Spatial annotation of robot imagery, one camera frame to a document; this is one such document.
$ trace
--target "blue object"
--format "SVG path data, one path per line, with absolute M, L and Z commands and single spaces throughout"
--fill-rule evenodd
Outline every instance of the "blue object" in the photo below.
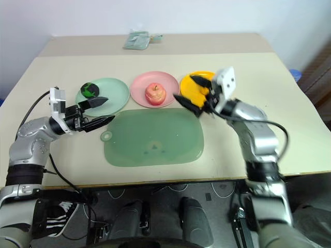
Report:
M 301 78 L 302 76 L 302 73 L 298 70 L 295 70 L 295 69 L 290 69 L 290 73 L 292 74 L 292 76 L 294 77 L 294 80 L 296 82 L 299 81 L 299 79 Z

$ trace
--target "sneaker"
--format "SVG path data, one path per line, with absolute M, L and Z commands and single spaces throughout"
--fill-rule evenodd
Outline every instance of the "sneaker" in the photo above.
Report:
M 78 209 L 77 203 L 61 202 L 48 209 L 46 232 L 48 237 L 60 236 Z

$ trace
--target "yellow object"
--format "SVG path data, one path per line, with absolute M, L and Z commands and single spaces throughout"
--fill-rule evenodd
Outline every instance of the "yellow object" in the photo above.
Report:
M 202 76 L 208 80 L 212 80 L 215 73 L 211 71 L 195 71 L 187 74 L 180 83 L 180 93 L 182 96 L 190 99 L 194 105 L 201 108 L 206 101 L 206 95 L 209 94 L 209 89 L 196 84 L 190 78 L 191 75 Z

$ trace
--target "apple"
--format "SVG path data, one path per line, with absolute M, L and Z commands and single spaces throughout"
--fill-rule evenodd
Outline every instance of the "apple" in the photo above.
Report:
M 161 105 L 166 96 L 167 92 L 161 84 L 151 83 L 145 89 L 145 98 L 153 106 Z

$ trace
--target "floor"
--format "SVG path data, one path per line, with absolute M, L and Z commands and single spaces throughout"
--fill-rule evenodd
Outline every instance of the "floor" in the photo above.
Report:
M 214 182 L 214 188 L 220 196 L 226 196 L 232 192 L 233 182 Z M 331 211 L 331 173 L 305 175 L 286 180 L 288 196 L 292 210 L 300 204 L 310 204 L 316 208 Z M 182 190 L 185 185 L 173 186 Z M 121 207 L 135 199 L 149 201 L 152 213 L 151 237 L 181 238 L 182 230 L 179 226 L 178 205 L 183 196 L 197 199 L 205 209 L 210 227 L 214 236 L 214 248 L 237 247 L 229 220 L 230 203 L 238 202 L 237 195 L 228 198 L 218 197 L 210 182 L 192 183 L 186 190 L 175 192 L 165 188 L 152 195 L 157 188 L 153 186 L 140 186 L 126 189 L 119 199 L 112 199 L 106 191 L 99 191 L 99 202 L 94 206 L 98 219 L 112 223 Z M 113 196 L 119 195 L 122 190 L 112 191 Z M 78 238 L 86 234 L 87 218 L 80 207 L 65 230 L 65 234 L 71 238 Z M 252 233 L 254 247 L 258 248 L 257 235 Z M 33 248 L 44 247 L 83 247 L 85 239 L 70 241 L 63 236 L 58 238 L 42 238 L 32 241 Z
M 229 195 L 234 187 L 234 182 L 214 182 L 215 191 L 220 196 Z M 231 223 L 229 219 L 229 209 L 231 199 L 234 203 L 237 202 L 237 197 L 233 195 L 228 198 L 220 198 L 213 191 L 210 182 L 189 184 L 186 190 L 185 184 L 174 185 L 173 189 L 181 191 L 175 192 L 168 187 L 152 195 L 152 192 L 157 188 L 156 185 L 136 187 L 126 189 L 123 196 L 119 199 L 112 199 L 107 191 L 98 192 L 99 202 L 93 208 L 97 212 L 98 219 L 112 223 L 116 214 L 122 206 L 134 201 L 135 199 L 146 200 L 151 205 L 151 237 L 168 237 L 182 238 L 182 229 L 179 225 L 178 205 L 183 196 L 193 197 L 197 199 L 204 208 L 210 227 L 214 237 L 214 248 L 221 247 L 237 247 L 235 238 L 232 233 Z M 113 196 L 119 195 L 121 192 L 112 191 Z M 77 213 L 68 224 L 64 231 L 67 237 L 78 238 L 86 234 L 87 218 L 84 215 L 82 206 L 79 207 Z M 257 235 L 253 234 L 253 240 L 257 244 Z M 71 241 L 63 236 L 58 238 L 42 238 L 32 241 L 33 248 L 53 248 L 53 247 L 83 247 L 85 239 Z

